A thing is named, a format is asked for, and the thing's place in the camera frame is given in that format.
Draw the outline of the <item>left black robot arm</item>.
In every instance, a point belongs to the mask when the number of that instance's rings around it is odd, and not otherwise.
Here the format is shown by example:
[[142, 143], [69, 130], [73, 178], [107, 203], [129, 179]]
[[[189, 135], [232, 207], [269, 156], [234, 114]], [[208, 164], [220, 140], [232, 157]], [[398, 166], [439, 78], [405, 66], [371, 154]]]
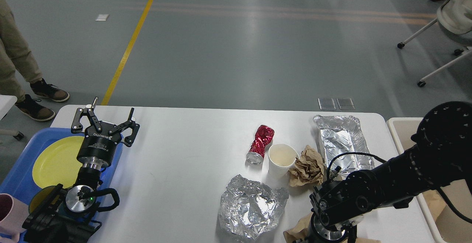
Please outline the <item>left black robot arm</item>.
[[86, 243], [101, 228], [93, 217], [114, 210], [120, 204], [118, 192], [102, 187], [101, 174], [112, 165], [119, 144], [131, 147], [140, 129], [131, 108], [121, 124], [100, 121], [90, 106], [76, 110], [71, 132], [83, 133], [76, 159], [81, 163], [76, 181], [69, 187], [57, 184], [43, 188], [30, 203], [22, 227], [29, 243]]

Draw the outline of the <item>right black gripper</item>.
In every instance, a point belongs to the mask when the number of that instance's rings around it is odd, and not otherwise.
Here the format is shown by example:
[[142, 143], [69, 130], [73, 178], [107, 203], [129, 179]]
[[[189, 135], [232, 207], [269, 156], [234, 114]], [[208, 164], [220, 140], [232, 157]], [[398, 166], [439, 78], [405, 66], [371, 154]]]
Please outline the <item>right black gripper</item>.
[[346, 230], [330, 231], [321, 224], [316, 214], [312, 214], [306, 236], [309, 243], [342, 243], [347, 238], [348, 232]]

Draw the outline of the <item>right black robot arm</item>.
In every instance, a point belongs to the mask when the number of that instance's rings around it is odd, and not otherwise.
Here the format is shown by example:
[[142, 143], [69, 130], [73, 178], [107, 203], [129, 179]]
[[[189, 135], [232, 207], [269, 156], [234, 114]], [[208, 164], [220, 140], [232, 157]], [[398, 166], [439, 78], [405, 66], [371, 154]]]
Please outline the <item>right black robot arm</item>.
[[452, 204], [442, 187], [464, 179], [471, 187], [471, 103], [450, 101], [431, 109], [411, 139], [413, 147], [371, 170], [357, 170], [336, 181], [331, 165], [327, 179], [310, 195], [312, 216], [304, 243], [356, 242], [356, 218], [376, 208], [407, 208], [417, 195], [437, 190], [449, 208], [471, 223]]

